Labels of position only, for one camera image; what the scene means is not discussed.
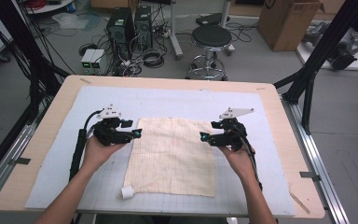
beige cloth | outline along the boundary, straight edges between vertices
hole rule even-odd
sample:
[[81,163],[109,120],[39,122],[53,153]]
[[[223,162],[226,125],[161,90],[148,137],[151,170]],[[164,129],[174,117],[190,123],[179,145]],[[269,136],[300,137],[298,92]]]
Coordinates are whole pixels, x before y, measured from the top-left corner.
[[135,139],[124,186],[136,192],[214,197],[212,148],[200,141],[210,122],[191,119],[140,119],[142,137]]

forearm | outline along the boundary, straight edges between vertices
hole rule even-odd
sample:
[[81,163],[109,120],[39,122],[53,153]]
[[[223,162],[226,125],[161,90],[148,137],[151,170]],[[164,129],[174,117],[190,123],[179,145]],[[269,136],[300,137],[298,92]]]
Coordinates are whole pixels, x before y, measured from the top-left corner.
[[276,223],[263,193],[255,179],[255,174],[242,174],[240,180],[245,191],[249,219],[252,224]]
[[80,169],[54,202],[48,206],[35,224],[70,223],[92,174],[93,172],[91,171]]

wooden tabletop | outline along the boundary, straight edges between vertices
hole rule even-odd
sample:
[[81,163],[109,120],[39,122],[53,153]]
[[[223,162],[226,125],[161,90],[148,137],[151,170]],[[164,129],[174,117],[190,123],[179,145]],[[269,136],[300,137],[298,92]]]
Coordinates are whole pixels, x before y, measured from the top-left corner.
[[52,146],[62,123],[83,86],[107,86],[165,90],[199,90],[251,92],[259,94],[268,124],[288,181],[296,217],[322,218],[324,207],[310,178],[299,172],[309,169],[301,154],[289,119],[275,87],[266,83],[221,82],[141,77],[69,76],[37,127],[34,136],[22,153],[31,159],[27,165],[17,164],[0,192],[0,210],[27,211],[24,205],[36,181],[37,173]]

gray floor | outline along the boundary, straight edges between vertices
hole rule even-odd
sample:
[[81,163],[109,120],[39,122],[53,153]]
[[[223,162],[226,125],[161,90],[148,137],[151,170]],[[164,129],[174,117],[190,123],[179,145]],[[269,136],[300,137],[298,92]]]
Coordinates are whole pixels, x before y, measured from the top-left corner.
[[[42,26],[56,30],[57,24],[50,24],[52,15],[54,13],[46,13],[39,20]],[[87,30],[56,30],[48,35],[48,40],[77,74],[83,74],[79,47],[89,43],[94,36],[103,35],[106,25],[106,21],[99,17],[83,16],[92,19],[95,26]],[[196,17],[178,19],[178,33],[187,33],[197,27]],[[256,21],[232,17],[230,22],[252,25]],[[295,52],[272,52],[256,29],[245,33],[252,38],[251,42],[234,42],[236,51],[231,56],[223,52],[218,54],[226,66],[228,81],[274,83],[301,68],[302,63]],[[144,68],[138,77],[184,78],[188,63],[201,51],[191,46],[189,35],[179,35],[178,39],[185,55],[182,60],[175,60],[171,43],[167,40],[165,64],[157,69]],[[57,55],[53,58],[59,67],[69,71]],[[0,63],[0,143],[27,106],[28,88],[29,82],[15,62]],[[287,89],[283,87],[278,92],[284,93]],[[349,221],[358,223],[358,72],[320,70],[315,80],[310,130]],[[0,212],[0,223],[31,223],[37,215]],[[86,216],[82,223],[90,221],[91,216]],[[248,222],[241,218],[240,223]],[[327,212],[323,219],[281,218],[280,223],[333,221]]]

round stool seat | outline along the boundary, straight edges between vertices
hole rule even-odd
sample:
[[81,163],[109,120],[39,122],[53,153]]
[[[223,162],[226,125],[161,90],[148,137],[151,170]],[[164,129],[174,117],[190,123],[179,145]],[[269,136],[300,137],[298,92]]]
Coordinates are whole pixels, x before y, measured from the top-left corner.
[[220,50],[231,44],[231,33],[220,26],[202,25],[193,31],[191,40],[201,49]]

